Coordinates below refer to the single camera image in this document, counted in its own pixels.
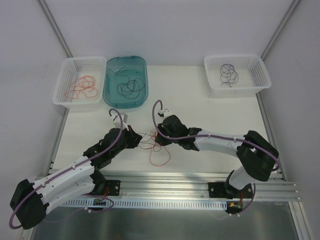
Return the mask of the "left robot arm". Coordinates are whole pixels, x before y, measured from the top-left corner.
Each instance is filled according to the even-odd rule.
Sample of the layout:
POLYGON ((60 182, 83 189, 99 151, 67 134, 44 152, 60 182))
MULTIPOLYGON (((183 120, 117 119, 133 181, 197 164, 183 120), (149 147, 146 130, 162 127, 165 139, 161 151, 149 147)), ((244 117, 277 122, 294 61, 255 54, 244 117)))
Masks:
POLYGON ((9 227, 17 229, 13 224, 17 218, 19 227, 31 229, 56 207, 81 195, 106 197, 111 188, 100 170, 123 150, 138 147, 142 138, 130 125, 112 128, 71 165, 33 182, 19 182, 9 203, 13 211, 9 227))

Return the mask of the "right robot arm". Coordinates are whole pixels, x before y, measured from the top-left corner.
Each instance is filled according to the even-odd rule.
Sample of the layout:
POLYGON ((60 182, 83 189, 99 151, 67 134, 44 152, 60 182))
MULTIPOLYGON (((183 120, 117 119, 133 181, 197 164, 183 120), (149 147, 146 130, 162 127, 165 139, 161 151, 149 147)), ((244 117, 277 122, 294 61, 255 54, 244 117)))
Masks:
POLYGON ((186 127, 176 115, 170 115, 154 125, 156 143, 162 146, 177 144, 185 150, 213 151, 239 159, 241 166, 232 170, 224 182, 208 185, 209 195, 233 199, 253 193, 248 187, 255 181, 266 182, 280 167, 279 152, 254 130, 244 135, 218 135, 198 127, 186 127))

